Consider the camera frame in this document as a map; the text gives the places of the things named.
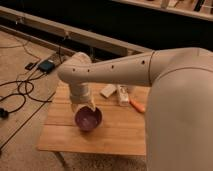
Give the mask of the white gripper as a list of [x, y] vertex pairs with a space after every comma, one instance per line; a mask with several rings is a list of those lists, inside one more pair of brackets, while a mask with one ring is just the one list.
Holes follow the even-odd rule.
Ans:
[[71, 108], [76, 113], [82, 106], [89, 107], [92, 111], [96, 109], [92, 91], [87, 83], [70, 84]]

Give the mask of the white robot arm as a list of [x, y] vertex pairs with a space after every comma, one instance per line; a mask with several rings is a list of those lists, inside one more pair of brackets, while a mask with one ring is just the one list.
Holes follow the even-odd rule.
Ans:
[[157, 50], [93, 63], [82, 52], [58, 69], [74, 105], [90, 82], [146, 86], [147, 171], [213, 171], [213, 51]]

